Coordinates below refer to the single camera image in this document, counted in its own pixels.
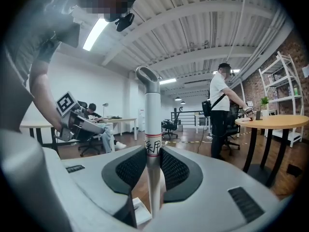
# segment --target green plant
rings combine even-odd
[[[261,98],[261,108],[266,108],[266,105],[269,103],[269,99],[267,96]]]

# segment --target man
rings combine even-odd
[[[0,127],[19,131],[20,122],[31,102],[57,131],[61,117],[56,110],[47,71],[60,42],[78,45],[79,25],[73,22],[74,7],[104,14],[112,21],[135,0],[30,0],[20,11],[4,39],[1,48],[0,99],[7,100],[0,108]],[[29,90],[23,87],[29,77]],[[12,123],[5,114],[16,114]]]
[[[87,110],[84,113],[85,117],[90,119],[94,123],[97,123],[103,120],[101,115],[95,113],[96,109],[97,109],[97,106],[91,103],[89,104]],[[112,151],[111,146],[110,146],[110,140],[111,140],[110,129],[104,123],[99,123],[98,125],[104,128],[105,130],[104,133],[101,134],[102,143],[103,143],[103,147],[105,148],[106,153],[110,153]],[[115,149],[124,149],[126,147],[125,144],[122,144],[121,142],[118,142],[116,140],[114,140],[114,144],[115,144]]]
[[[238,104],[245,113],[252,117],[253,111],[238,95],[231,90],[225,83],[225,80],[231,75],[231,66],[227,63],[219,65],[218,72],[212,78],[210,83],[210,101],[213,105],[222,95],[225,95],[211,110],[212,125],[212,144],[211,157],[224,160],[220,155],[222,145],[224,144],[227,115],[230,110],[230,101]]]

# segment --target office chair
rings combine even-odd
[[[177,130],[177,125],[179,123],[178,116],[179,116],[180,112],[182,112],[182,111],[183,111],[183,107],[179,108],[178,113],[177,113],[176,108],[174,108],[174,114],[175,114],[174,121],[172,122],[172,121],[170,121],[170,119],[166,119],[163,122],[161,122],[162,129],[165,129],[165,131],[167,131],[167,132],[162,133],[163,138],[164,138],[164,135],[168,135],[169,139],[171,139],[172,135],[175,135],[176,138],[178,138],[178,135],[173,133],[172,131]]]
[[[87,109],[88,104],[86,102],[83,101],[77,101],[82,107],[84,107],[85,109]],[[88,143],[86,145],[83,146],[79,146],[78,147],[78,151],[81,151],[83,148],[84,150],[80,153],[80,156],[83,157],[84,153],[89,150],[89,149],[94,149],[98,155],[100,155],[100,150],[98,148],[96,148],[95,145],[93,145],[93,141],[95,140],[95,138],[99,137],[99,135],[94,134],[89,140],[80,140],[80,143]]]
[[[230,111],[228,112],[227,118],[227,129],[225,134],[225,145],[229,148],[229,155],[232,155],[232,148],[230,145],[238,146],[237,150],[240,150],[240,145],[228,141],[228,137],[233,138],[233,135],[239,133],[239,126],[235,124],[235,120],[238,118],[239,105],[236,103],[230,104]]]

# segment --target hand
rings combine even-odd
[[[250,108],[250,107],[247,106],[247,107],[243,108],[243,110],[244,110],[245,114],[246,114],[251,120],[253,120],[254,114],[253,114],[252,108]]]

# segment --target ceiling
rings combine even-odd
[[[208,82],[218,65],[227,61],[246,69],[262,56],[286,20],[275,0],[136,0],[133,24],[119,33],[110,23],[91,52],[82,46],[98,19],[75,9],[75,21],[82,24],[76,57],[84,56],[103,67],[126,72],[148,66],[162,79],[177,82],[161,86],[172,97],[208,93]],[[69,47],[61,51],[69,54]]]

